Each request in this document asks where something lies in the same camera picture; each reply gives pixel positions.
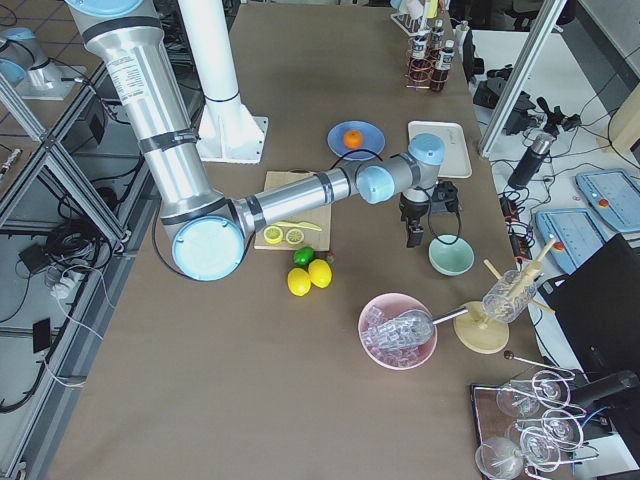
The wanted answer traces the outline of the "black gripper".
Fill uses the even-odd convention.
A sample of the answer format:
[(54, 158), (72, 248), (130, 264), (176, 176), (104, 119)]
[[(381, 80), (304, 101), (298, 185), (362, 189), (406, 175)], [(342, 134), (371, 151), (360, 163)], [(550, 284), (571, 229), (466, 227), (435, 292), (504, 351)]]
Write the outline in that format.
[(423, 191), (406, 191), (400, 194), (400, 220), (406, 226), (407, 248), (416, 248), (422, 245), (424, 228), (421, 221), (428, 214), (430, 206), (431, 198)]

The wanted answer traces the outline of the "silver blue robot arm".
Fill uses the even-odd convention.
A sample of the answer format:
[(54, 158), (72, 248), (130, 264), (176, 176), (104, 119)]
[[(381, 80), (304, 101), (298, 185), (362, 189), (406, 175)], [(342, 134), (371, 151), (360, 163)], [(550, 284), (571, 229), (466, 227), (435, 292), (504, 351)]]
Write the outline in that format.
[(297, 213), (359, 194), (376, 204), (410, 190), (431, 190), (445, 157), (443, 141), (414, 137), (387, 161), (344, 166), (239, 200), (213, 189), (203, 164), (204, 137), (191, 127), (150, 1), (72, 1), (85, 47), (100, 57), (164, 201), (161, 222), (184, 276), (221, 279), (242, 262), (253, 232)]

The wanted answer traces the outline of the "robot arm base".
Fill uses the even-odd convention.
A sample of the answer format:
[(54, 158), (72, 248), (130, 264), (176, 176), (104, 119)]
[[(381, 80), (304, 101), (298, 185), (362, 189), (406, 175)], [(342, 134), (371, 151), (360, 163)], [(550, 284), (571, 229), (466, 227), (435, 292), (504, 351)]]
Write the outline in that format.
[(85, 73), (84, 66), (52, 61), (28, 28), (1, 32), (1, 74), (22, 99), (62, 101)]

